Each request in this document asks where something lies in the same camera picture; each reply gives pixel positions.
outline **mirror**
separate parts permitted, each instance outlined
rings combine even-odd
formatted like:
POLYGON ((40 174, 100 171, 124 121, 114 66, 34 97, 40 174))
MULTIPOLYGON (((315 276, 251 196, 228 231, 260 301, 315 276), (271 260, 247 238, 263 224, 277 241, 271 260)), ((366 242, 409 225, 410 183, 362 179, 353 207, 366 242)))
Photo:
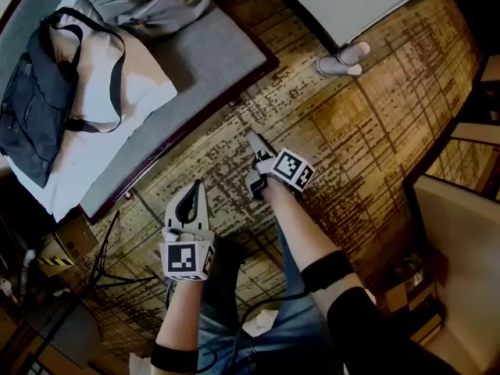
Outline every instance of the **mirror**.
POLYGON ((450 139, 426 175, 500 201, 500 147, 450 139))

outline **gray chair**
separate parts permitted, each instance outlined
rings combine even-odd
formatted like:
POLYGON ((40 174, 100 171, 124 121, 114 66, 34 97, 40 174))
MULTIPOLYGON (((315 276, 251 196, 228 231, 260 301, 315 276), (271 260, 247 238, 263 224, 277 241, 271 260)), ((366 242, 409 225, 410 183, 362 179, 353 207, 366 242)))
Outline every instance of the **gray chair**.
MULTIPOLYGON (((0 95, 31 33, 61 0, 20 0, 0 21, 0 95)), ((175 85, 176 98, 132 134, 80 203, 102 218, 162 155, 214 112, 277 68, 277 58, 215 3, 198 21, 148 46, 175 85)))

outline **hazard tape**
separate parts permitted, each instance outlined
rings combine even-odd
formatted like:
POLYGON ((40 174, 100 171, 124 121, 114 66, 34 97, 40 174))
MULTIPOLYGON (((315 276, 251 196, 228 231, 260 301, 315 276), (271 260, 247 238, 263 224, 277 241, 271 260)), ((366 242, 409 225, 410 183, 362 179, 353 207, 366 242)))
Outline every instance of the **hazard tape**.
POLYGON ((70 259, 37 259, 39 264, 46 266, 74 266, 75 263, 70 259))

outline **gray backpack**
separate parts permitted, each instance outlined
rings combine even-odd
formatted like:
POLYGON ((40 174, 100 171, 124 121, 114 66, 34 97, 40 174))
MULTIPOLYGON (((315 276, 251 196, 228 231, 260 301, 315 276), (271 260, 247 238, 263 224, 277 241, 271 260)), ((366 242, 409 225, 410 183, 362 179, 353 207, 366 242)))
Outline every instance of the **gray backpack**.
POLYGON ((166 36, 197 20, 210 0, 88 0, 105 23, 142 41, 166 36))

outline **slipper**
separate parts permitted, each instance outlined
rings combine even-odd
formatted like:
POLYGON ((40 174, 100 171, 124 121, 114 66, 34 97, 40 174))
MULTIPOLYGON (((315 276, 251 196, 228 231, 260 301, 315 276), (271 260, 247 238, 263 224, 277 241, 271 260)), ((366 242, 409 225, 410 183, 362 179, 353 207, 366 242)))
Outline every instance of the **slipper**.
POLYGON ((356 64, 355 66, 346 66, 339 62, 335 57, 322 57, 316 62, 318 72, 325 77, 339 77, 340 75, 350 75, 351 77, 360 77, 363 74, 363 68, 356 64))
POLYGON ((346 66, 358 64, 371 52, 372 47, 367 41, 359 41, 353 45, 347 45, 337 53, 338 61, 346 66))

